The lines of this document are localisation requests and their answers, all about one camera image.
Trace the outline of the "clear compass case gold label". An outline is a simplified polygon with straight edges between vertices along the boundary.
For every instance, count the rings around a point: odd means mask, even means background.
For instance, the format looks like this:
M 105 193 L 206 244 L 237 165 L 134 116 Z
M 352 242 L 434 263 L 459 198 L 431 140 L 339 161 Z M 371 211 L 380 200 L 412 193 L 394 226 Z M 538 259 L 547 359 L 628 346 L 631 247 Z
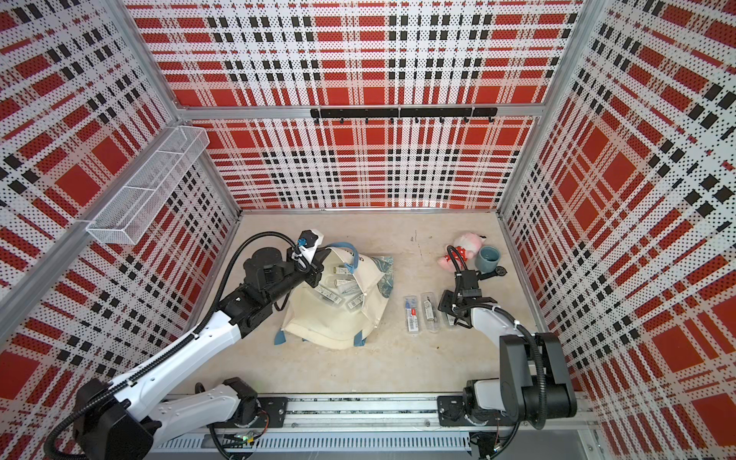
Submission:
M 437 301 L 433 292 L 424 292 L 420 296 L 421 309 L 425 319 L 425 327 L 431 333 L 440 330 Z

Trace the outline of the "clear compass case red label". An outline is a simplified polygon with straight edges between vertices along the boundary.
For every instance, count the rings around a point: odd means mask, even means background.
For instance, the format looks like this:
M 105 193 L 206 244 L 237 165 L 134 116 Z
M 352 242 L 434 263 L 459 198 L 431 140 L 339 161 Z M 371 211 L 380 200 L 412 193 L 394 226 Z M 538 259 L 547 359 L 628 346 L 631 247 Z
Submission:
M 418 316 L 418 297 L 409 295 L 404 297 L 404 311 L 406 312 L 406 329 L 410 335 L 420 333 L 420 321 Z

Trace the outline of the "cream canvas tote bag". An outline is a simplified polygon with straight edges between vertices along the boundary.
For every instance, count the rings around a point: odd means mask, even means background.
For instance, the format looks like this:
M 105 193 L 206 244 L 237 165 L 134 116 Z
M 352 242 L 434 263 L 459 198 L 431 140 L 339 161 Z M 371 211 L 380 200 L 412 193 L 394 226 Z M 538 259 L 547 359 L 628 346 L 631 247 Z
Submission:
M 359 253 L 341 241 L 327 247 L 322 278 L 291 292 L 274 343 L 294 335 L 332 350 L 362 347 L 381 323 L 394 289 L 394 258 Z

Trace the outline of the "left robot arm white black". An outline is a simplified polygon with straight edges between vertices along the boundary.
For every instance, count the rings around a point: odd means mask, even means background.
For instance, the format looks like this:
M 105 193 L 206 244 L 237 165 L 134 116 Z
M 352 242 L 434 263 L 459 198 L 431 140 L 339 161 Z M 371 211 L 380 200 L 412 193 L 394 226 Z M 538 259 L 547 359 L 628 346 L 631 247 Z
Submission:
M 305 230 L 298 240 L 277 231 L 248 238 L 238 254 L 262 238 L 287 243 L 287 252 L 263 247 L 245 261 L 245 278 L 232 293 L 218 286 L 216 298 L 195 328 L 130 371 L 102 383 L 92 379 L 77 393 L 74 409 L 48 434 L 43 452 L 67 459 L 57 445 L 70 429 L 82 450 L 80 459 L 142 459 L 153 448 L 195 428 L 229 421 L 255 400 L 240 379 L 230 379 L 210 394 L 199 393 L 191 404 L 171 415 L 153 414 L 161 401 L 208 360 L 247 337 L 273 313 L 279 299 L 302 284 L 316 287 L 330 251 L 324 236 Z

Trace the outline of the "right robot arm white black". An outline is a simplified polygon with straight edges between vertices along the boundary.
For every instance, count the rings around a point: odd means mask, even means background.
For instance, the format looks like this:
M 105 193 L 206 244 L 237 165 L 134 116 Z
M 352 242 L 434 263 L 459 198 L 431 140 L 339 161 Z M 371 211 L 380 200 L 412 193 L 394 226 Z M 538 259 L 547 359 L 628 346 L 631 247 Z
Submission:
M 543 429 L 549 420 L 572 418 L 578 404 L 562 345 L 553 333 L 533 333 L 494 298 L 482 294 L 484 275 L 471 270 L 459 248 L 449 245 L 454 289 L 443 292 L 438 310 L 450 324 L 483 333 L 498 349 L 499 376 L 469 381 L 457 420 L 485 425 L 493 420 L 527 422 Z

